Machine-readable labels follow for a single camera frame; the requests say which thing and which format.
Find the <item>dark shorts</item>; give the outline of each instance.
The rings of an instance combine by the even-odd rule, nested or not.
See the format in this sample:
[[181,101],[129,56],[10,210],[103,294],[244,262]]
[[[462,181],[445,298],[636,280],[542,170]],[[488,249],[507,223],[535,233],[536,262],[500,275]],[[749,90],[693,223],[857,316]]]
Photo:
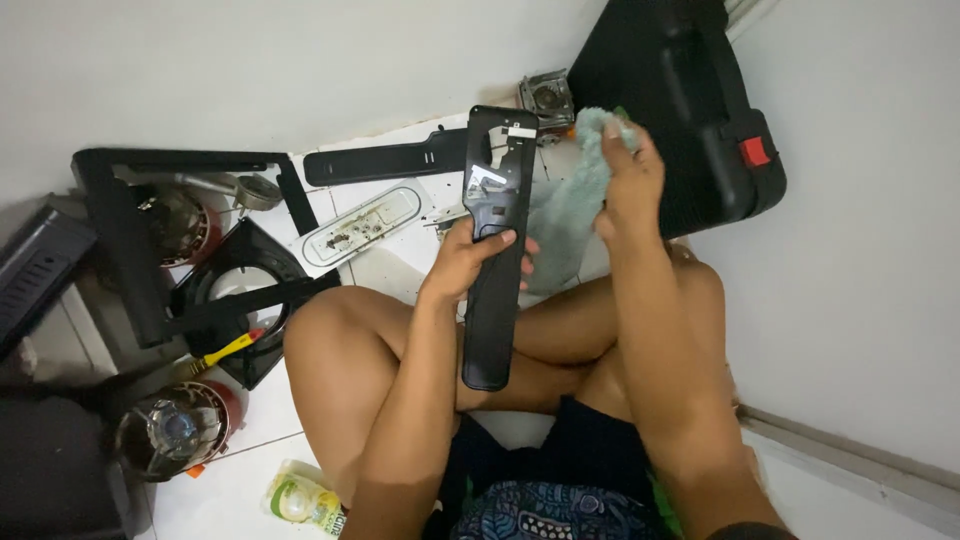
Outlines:
[[446,538],[466,503],[504,480],[588,485],[616,491],[656,508],[647,476],[650,459],[633,424],[563,397],[557,421],[540,448],[506,450],[476,420],[463,415],[434,512],[423,538]]

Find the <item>dirty metal plate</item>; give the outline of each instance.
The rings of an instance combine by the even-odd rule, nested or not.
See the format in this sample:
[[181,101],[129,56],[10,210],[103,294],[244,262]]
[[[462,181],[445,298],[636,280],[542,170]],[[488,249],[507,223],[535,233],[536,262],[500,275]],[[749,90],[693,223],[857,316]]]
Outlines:
[[300,264],[326,272],[433,209],[433,201],[420,181],[410,178],[297,238],[289,249]]

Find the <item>microfiber towel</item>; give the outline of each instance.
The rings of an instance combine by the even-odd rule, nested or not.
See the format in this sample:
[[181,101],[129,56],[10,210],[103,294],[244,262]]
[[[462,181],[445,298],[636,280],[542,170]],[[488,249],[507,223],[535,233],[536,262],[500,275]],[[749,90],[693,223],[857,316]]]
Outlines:
[[[610,182],[610,168],[603,159],[601,140],[607,122],[617,117],[609,111],[589,108],[577,114],[575,125],[580,161],[573,176],[560,184],[542,205],[531,209],[527,235],[537,240],[540,252],[533,257],[534,273],[528,276],[528,292],[550,295],[577,275],[587,242],[593,235],[593,218],[603,207]],[[632,152],[639,148],[636,134],[618,119],[620,133]]]

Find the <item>red latch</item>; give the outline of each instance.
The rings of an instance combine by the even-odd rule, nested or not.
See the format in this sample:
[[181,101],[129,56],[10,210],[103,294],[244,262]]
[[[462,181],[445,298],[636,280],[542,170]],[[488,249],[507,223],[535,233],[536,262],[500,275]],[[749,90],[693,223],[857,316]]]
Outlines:
[[763,150],[763,141],[755,136],[740,143],[740,154],[750,168],[759,167],[770,162],[767,152]]

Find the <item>hand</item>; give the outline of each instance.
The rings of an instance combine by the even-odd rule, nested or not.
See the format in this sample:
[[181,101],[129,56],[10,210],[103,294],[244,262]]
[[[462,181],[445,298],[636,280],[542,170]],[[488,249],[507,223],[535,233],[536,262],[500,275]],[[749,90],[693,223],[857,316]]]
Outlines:
[[[480,274],[480,266],[487,258],[503,252],[516,242],[516,231],[510,230],[484,238],[473,243],[473,218],[468,216],[458,219],[446,234],[444,243],[440,246],[437,260],[433,268],[423,280],[420,287],[421,299],[431,299],[440,302],[456,303],[467,297],[467,291]],[[528,253],[535,254],[540,250],[537,242],[527,238],[524,246]],[[526,256],[520,263],[520,272],[526,275],[533,274],[534,265]],[[520,289],[527,288],[522,282]]]
[[660,196],[663,194],[663,160],[646,130],[630,121],[623,123],[636,133],[639,150],[631,153],[620,137],[617,121],[607,124],[603,156],[610,166],[610,183],[603,209],[593,220],[597,235],[617,245],[637,239],[660,241]]

